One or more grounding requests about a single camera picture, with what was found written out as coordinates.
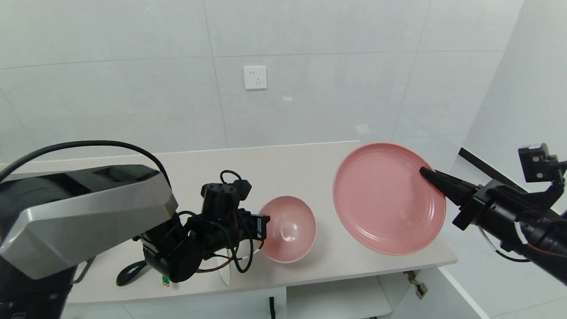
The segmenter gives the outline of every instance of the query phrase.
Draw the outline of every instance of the wall socket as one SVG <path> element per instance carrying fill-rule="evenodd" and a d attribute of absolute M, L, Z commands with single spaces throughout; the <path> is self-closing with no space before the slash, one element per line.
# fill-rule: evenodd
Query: wall socket
<path fill-rule="evenodd" d="M 244 87 L 247 90 L 267 89 L 268 78 L 266 76 L 266 66 L 245 66 Z"/>

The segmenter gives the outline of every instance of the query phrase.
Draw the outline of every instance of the white table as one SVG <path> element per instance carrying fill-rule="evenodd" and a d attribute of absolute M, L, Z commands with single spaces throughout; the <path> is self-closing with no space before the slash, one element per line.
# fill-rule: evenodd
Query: white table
<path fill-rule="evenodd" d="M 83 282 L 73 288 L 68 304 L 122 304 L 137 300 L 135 303 L 140 305 L 140 300 L 152 299 L 154 302 L 160 302 L 171 301 L 174 296 L 184 296 L 200 298 L 199 304 L 203 305 L 211 300 L 218 300 L 207 296 L 222 293 L 230 292 L 232 294 L 225 297 L 234 297 L 234 293 L 248 291 L 248 297 L 252 299 L 250 293 L 262 289 L 267 289 L 264 291 L 268 293 L 278 294 L 283 291 L 285 294 L 286 287 L 291 286 L 399 274 L 406 270 L 455 263 L 456 256 L 440 237 L 417 253 L 390 256 L 364 247 L 346 231 L 333 205 L 333 178 L 343 158 L 359 145 L 358 141 L 351 141 L 157 155 L 170 176 L 174 194 L 180 205 L 179 210 L 199 212 L 202 203 L 201 186 L 218 182 L 218 175 L 224 169 L 234 170 L 252 183 L 252 191 L 248 199 L 241 202 L 241 207 L 253 213 L 278 196 L 292 195 L 301 198 L 311 207 L 318 223 L 318 237 L 312 250 L 302 260 L 287 265 L 272 262 L 261 253 L 257 254 L 246 274 L 238 273 L 232 265 L 230 286 L 226 286 L 214 272 L 197 274 L 184 283 L 163 288 L 160 285 L 160 275 L 151 270 L 134 283 L 117 287 L 115 279 L 119 271 L 126 265 L 143 259 L 141 244 L 128 241 L 95 259 Z M 17 173 L 75 170 L 126 163 L 152 165 L 143 156 L 125 156 L 33 162 Z M 202 268 L 215 265 L 205 262 Z M 361 283 L 361 289 L 365 289 L 365 285 Z"/>

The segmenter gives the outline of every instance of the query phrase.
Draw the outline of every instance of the pink bowl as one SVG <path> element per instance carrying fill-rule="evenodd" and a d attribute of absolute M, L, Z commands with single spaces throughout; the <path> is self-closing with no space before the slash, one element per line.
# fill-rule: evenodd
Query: pink bowl
<path fill-rule="evenodd" d="M 268 258 L 291 263 L 300 260 L 311 250 L 317 235 L 317 223 L 303 200 L 293 196 L 275 198 L 260 210 L 260 215 L 271 217 L 261 250 Z"/>

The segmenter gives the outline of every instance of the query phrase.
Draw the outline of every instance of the cabinet door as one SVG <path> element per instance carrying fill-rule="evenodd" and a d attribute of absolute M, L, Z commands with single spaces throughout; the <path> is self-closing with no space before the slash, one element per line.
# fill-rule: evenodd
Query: cabinet door
<path fill-rule="evenodd" d="M 134 319 L 270 319 L 270 297 L 274 297 L 276 318 L 286 319 L 285 287 L 224 295 L 131 301 L 123 306 Z"/>
<path fill-rule="evenodd" d="M 445 268 L 423 269 L 416 279 L 429 291 L 420 300 L 411 286 L 390 319 L 490 319 Z"/>
<path fill-rule="evenodd" d="M 67 305 L 61 319 L 132 319 L 122 305 Z"/>

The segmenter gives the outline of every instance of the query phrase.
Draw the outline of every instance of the cabinet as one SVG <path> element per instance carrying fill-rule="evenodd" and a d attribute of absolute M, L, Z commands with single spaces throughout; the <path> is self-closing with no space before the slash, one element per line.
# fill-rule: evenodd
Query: cabinet
<path fill-rule="evenodd" d="M 488 319 L 443 268 L 421 270 L 428 291 L 419 299 L 403 273 L 211 296 L 66 307 L 63 319 Z"/>

